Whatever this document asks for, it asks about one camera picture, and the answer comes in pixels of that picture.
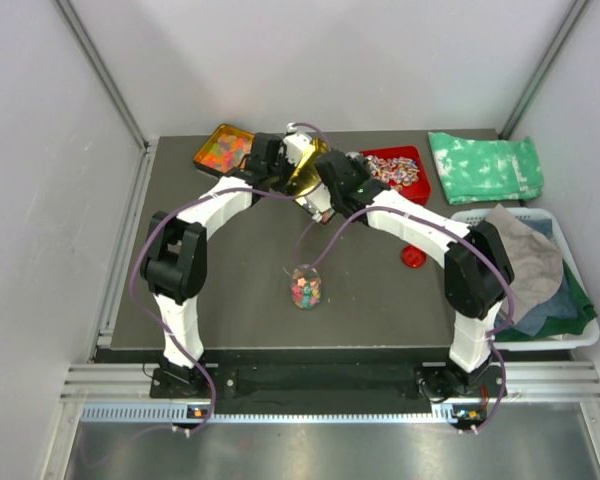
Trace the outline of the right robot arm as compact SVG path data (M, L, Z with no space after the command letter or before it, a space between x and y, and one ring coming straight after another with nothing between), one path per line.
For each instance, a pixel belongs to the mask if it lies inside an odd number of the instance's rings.
M496 227L445 218L372 177L359 156L338 150L315 167L331 206L346 218L391 234L423 251L442 272L444 297L454 311L449 364L443 377L456 394L478 389L495 355L495 320L503 303L514 311L514 271Z

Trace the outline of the clear glass jar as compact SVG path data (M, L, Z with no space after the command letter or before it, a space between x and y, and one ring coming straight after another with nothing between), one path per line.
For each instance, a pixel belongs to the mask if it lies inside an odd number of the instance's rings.
M300 309L310 310L321 301L321 277L317 270L309 265L301 265L291 274L291 299Z

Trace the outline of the speckled tin pastel star candies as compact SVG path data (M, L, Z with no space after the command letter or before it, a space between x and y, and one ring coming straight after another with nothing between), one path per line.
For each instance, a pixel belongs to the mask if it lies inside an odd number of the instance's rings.
M328 150L329 147L326 142L314 138L312 139L312 146L304 153L300 164L297 167L292 165L294 170L283 192L288 196L295 197L295 203L305 212L306 210L303 208L304 197L323 185L315 167L315 160L320 154L326 153Z

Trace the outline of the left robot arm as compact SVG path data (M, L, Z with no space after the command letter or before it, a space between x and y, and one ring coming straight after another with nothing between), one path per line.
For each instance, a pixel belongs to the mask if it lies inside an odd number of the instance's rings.
M151 219L132 278L146 281L159 309L165 335L160 371L185 396L200 394L207 382L199 364L204 346L197 297L208 273L208 240L235 215L267 196L292 170L283 140L258 133L241 167L221 176L199 199Z

